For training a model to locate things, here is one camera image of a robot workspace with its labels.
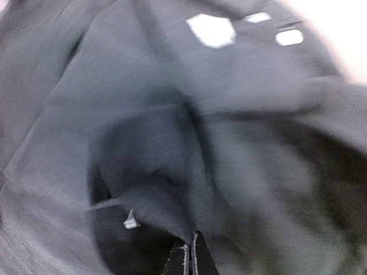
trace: gray jacket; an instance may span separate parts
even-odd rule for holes
[[[271,19],[244,19],[259,12]],[[198,14],[230,18],[233,43],[203,45]],[[291,29],[304,40],[277,44]],[[14,0],[0,21],[0,270],[152,274],[134,245],[114,254],[140,238],[120,232],[134,209],[160,230],[149,245],[201,230],[221,275],[363,275],[366,92],[273,1]],[[183,190],[110,190],[121,205],[91,211],[93,179],[134,181],[121,171],[138,164]]]

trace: gray cloth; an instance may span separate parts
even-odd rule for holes
[[[365,174],[352,174],[367,90],[278,4],[218,2],[13,1],[0,22],[4,274],[109,274],[87,215],[89,138],[183,103],[200,122],[190,210],[222,275],[365,273]],[[272,20],[239,19],[258,11]],[[235,44],[203,46],[185,21],[199,13],[233,19]],[[275,42],[286,25],[303,43]]]

